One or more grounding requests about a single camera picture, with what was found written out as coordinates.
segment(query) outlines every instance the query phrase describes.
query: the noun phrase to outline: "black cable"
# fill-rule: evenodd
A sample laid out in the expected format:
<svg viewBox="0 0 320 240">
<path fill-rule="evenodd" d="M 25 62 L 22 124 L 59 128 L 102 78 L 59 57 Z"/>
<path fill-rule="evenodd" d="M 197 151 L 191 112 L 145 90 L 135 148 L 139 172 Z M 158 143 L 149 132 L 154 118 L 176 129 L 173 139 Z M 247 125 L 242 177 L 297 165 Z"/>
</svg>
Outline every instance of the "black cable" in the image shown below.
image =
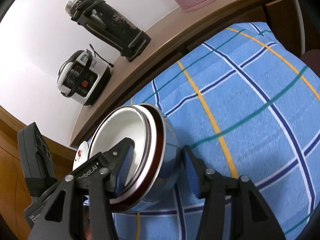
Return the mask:
<svg viewBox="0 0 320 240">
<path fill-rule="evenodd" d="M 113 67 L 114 67 L 114 65 L 113 65 L 112 63 L 106 61 L 103 57 L 101 57 L 101 56 L 94 50 L 93 46 L 92 46 L 90 43 L 89 43 L 89 46 L 90 46 L 90 48 L 93 50 L 94 56 L 96 56 L 96 54 L 97 54 L 97 56 L 98 56 L 99 58 L 101 58 L 103 61 L 105 61 L 105 62 L 108 63 L 108 65 L 110 66 L 110 68 L 113 68 Z"/>
</svg>

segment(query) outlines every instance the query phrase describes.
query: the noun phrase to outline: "orange button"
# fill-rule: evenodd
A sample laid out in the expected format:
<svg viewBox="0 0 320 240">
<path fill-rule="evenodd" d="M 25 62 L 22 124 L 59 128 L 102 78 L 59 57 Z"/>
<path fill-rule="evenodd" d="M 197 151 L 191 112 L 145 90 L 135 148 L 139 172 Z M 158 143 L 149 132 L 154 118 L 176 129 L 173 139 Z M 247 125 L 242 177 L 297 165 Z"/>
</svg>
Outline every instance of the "orange button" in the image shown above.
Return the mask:
<svg viewBox="0 0 320 240">
<path fill-rule="evenodd" d="M 85 81 L 85 80 L 82 82 L 82 86 L 85 87 L 85 88 L 87 87 L 88 84 L 89 83 L 87 81 Z"/>
</svg>

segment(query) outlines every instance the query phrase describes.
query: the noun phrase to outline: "metal bolt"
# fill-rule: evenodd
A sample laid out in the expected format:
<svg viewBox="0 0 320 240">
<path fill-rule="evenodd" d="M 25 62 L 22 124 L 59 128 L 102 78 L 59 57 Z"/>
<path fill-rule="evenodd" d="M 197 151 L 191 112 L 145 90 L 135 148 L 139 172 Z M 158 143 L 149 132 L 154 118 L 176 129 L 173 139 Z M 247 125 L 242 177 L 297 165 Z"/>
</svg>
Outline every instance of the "metal bolt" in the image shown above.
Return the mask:
<svg viewBox="0 0 320 240">
<path fill-rule="evenodd" d="M 70 182 L 70 181 L 73 180 L 73 176 L 72 176 L 72 175 L 67 175 L 67 176 L 65 176 L 64 180 L 65 180 L 66 182 Z"/>
<path fill-rule="evenodd" d="M 213 175 L 216 171 L 213 168 L 207 168 L 205 170 L 205 173 L 208 175 Z"/>
<path fill-rule="evenodd" d="M 100 169 L 100 174 L 101 174 L 101 175 L 107 174 L 108 172 L 109 172 L 109 169 L 108 169 L 108 168 L 101 168 L 101 169 Z"/>
<path fill-rule="evenodd" d="M 242 175 L 241 176 L 241 181 L 248 182 L 249 181 L 249 177 L 247 175 Z"/>
</svg>

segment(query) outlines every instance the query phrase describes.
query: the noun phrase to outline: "metal pot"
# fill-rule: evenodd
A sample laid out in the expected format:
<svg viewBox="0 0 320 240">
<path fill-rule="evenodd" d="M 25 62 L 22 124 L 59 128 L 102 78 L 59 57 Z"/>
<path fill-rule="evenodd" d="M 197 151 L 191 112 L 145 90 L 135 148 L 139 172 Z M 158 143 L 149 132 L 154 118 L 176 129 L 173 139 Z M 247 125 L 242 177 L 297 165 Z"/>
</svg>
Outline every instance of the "metal pot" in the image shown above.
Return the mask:
<svg viewBox="0 0 320 240">
<path fill-rule="evenodd" d="M 134 158 L 123 193 L 111 199 L 113 212 L 139 212 L 165 197 L 179 175 L 179 142 L 163 114 L 153 105 L 121 106 L 100 124 L 89 146 L 89 158 L 123 138 L 135 142 Z"/>
</svg>

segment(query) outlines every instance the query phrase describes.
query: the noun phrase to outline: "blue fabric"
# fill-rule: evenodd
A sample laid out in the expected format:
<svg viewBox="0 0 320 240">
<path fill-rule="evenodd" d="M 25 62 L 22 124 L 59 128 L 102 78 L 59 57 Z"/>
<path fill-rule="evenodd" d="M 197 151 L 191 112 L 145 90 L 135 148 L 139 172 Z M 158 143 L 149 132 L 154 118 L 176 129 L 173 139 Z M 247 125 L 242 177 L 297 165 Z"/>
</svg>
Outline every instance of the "blue fabric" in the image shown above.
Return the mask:
<svg viewBox="0 0 320 240">
<path fill-rule="evenodd" d="M 236 31 L 227 28 L 207 40 L 146 85 L 132 103 L 156 105 L 180 145 L 191 145 L 196 157 L 226 176 L 232 175 L 229 152 L 236 173 L 252 179 L 286 238 L 295 239 L 320 200 L 320 80 L 284 49 L 266 23 L 230 28 Z M 140 213 L 140 239 L 194 240 L 203 204 L 181 168 L 169 196 Z M 115 214 L 115 225 L 120 239 L 136 238 L 134 214 Z M 224 239 L 229 226 L 227 204 Z"/>
</svg>

